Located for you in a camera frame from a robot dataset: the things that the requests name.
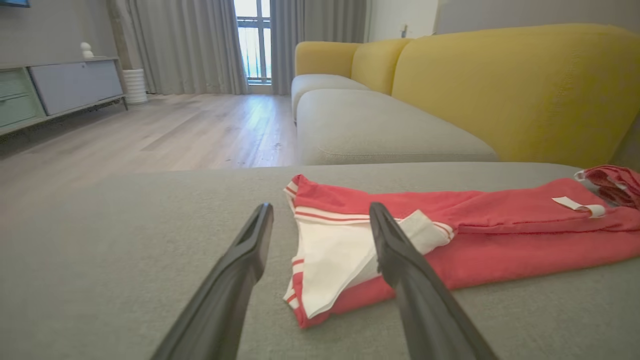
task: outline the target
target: folded clothing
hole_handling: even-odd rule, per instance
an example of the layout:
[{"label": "folded clothing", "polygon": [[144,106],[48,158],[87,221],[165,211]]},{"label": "folded clothing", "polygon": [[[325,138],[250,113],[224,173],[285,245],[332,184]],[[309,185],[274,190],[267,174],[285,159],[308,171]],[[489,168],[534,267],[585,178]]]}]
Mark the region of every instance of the folded clothing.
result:
[{"label": "folded clothing", "polygon": [[603,198],[619,206],[640,209],[640,174],[631,169],[602,165],[577,172],[576,180],[588,180]]},{"label": "folded clothing", "polygon": [[299,241],[284,300],[302,328],[394,296],[376,273],[372,202],[387,207],[449,289],[640,255],[640,211],[611,208],[573,179],[501,192],[369,194],[298,175],[285,193]]}]

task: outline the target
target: white figurine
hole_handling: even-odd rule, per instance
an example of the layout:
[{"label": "white figurine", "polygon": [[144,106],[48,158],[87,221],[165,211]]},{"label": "white figurine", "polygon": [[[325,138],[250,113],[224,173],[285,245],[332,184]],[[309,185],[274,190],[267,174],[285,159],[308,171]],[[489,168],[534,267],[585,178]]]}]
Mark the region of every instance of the white figurine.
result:
[{"label": "white figurine", "polygon": [[82,49],[83,58],[93,58],[93,52],[91,51],[91,45],[89,45],[89,43],[83,42],[82,44],[80,44],[80,49]]}]

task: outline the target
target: red fabric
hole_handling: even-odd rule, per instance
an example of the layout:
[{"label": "red fabric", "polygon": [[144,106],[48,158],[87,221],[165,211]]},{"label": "red fabric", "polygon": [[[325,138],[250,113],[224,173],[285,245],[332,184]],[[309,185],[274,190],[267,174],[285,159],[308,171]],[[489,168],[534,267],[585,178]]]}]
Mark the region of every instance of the red fabric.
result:
[{"label": "red fabric", "polygon": [[603,165],[585,170],[584,175],[600,187],[598,192],[602,197],[620,206],[640,209],[640,174],[637,172],[624,167]]},{"label": "red fabric", "polygon": [[[560,179],[534,189],[501,192],[432,192],[368,194],[294,177],[294,206],[340,214],[367,215],[371,202],[382,202],[396,218],[421,210],[430,219],[450,225],[450,244],[426,259],[450,289],[490,282],[553,274],[615,263],[640,255],[640,211],[610,208],[572,179]],[[554,202],[569,197],[585,205],[606,208],[602,218]],[[300,327],[325,321],[359,307],[391,299],[393,289],[377,277],[345,289],[333,307],[308,319],[302,298],[303,273],[294,274]]]}]

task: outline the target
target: gray cabinet door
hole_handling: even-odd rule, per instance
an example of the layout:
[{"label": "gray cabinet door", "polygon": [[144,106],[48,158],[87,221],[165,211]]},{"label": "gray cabinet door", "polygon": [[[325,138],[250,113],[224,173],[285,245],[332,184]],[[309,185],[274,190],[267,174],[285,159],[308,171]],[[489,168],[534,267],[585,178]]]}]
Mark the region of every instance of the gray cabinet door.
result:
[{"label": "gray cabinet door", "polygon": [[29,71],[48,115],[122,94],[113,60],[35,66]]}]

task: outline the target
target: cabinet top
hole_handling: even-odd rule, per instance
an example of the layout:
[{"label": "cabinet top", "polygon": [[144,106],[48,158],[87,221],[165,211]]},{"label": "cabinet top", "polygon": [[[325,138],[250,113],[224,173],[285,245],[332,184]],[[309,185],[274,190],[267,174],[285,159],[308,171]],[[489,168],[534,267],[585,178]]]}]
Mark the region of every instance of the cabinet top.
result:
[{"label": "cabinet top", "polygon": [[42,65],[58,65],[58,64],[71,64],[71,63],[88,63],[91,61],[105,61],[105,60],[118,60],[117,56],[96,56],[90,59],[78,59],[76,61],[59,61],[59,62],[51,62],[51,63],[17,63],[17,64],[2,64],[0,63],[0,70],[7,69],[19,69],[22,67],[33,67],[33,66],[42,66]]}]

